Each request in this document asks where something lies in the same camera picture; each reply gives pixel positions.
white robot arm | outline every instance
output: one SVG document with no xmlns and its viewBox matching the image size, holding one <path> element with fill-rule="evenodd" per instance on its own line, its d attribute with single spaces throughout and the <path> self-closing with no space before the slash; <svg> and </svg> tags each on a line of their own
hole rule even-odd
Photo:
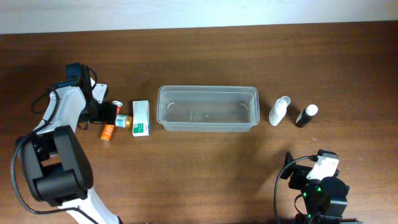
<svg viewBox="0 0 398 224">
<path fill-rule="evenodd" d="M 111 123 L 116 116 L 116 106 L 103 101 L 108 87 L 97 84 L 89 71 L 79 63 L 67 65 L 67 81 L 55 85 L 43 120 L 22 143 L 17 141 L 16 154 L 36 200 L 58 206 L 78 223 L 119 224 L 120 218 L 105 207 L 93 188 L 93 171 L 74 133 L 78 122 Z M 59 156 L 61 162 L 43 166 L 41 162 L 52 156 Z M 33 212 L 16 184 L 14 189 L 22 205 Z"/>
</svg>

transparent storage bin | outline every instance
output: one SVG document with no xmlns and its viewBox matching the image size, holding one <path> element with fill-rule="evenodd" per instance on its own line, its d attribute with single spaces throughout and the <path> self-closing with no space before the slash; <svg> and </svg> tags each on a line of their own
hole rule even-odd
<svg viewBox="0 0 398 224">
<path fill-rule="evenodd" d="M 157 121 L 168 131 L 246 132 L 260 122 L 250 86 L 162 86 Z"/>
</svg>

white bottle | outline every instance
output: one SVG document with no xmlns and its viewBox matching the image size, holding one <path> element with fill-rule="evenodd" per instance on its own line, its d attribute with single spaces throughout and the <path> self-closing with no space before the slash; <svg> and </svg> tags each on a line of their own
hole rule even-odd
<svg viewBox="0 0 398 224">
<path fill-rule="evenodd" d="M 282 96 L 275 102 L 271 112 L 269 112 L 269 122 L 273 126 L 277 126 L 282 118 L 286 115 L 287 106 L 290 104 L 288 96 Z"/>
</svg>

white wall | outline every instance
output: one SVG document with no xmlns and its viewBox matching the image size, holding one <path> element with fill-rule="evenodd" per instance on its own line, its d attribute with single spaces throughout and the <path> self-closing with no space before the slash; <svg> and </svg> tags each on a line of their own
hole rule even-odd
<svg viewBox="0 0 398 224">
<path fill-rule="evenodd" d="M 397 19 L 397 0 L 0 0 L 0 34 Z"/>
</svg>

wooden table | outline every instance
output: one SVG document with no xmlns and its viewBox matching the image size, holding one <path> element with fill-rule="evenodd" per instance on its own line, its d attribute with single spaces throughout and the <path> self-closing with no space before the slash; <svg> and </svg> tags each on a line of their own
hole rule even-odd
<svg viewBox="0 0 398 224">
<path fill-rule="evenodd" d="M 64 80 L 66 64 L 81 62 L 109 85 L 108 100 L 124 103 L 122 113 L 131 113 L 132 100 L 150 102 L 149 137 L 119 128 L 104 142 L 102 125 L 76 131 L 98 195 L 125 223 L 273 220 L 273 188 L 286 151 L 299 157 L 318 149 L 340 157 L 340 178 L 351 186 L 344 217 L 396 223 L 397 28 L 398 22 L 360 22 L 0 35 L 0 220 L 74 223 L 66 213 L 37 216 L 22 208 L 9 167 L 16 138 L 41 119 L 30 112 L 32 101 Z M 155 118 L 162 85 L 254 86 L 261 122 L 248 133 L 168 132 Z M 268 114 L 283 95 L 292 104 L 273 127 Z M 296 128 L 292 120 L 312 103 L 319 114 Z M 30 196 L 17 166 L 25 199 L 49 209 Z M 281 217 L 297 213 L 297 194 L 280 181 Z"/>
</svg>

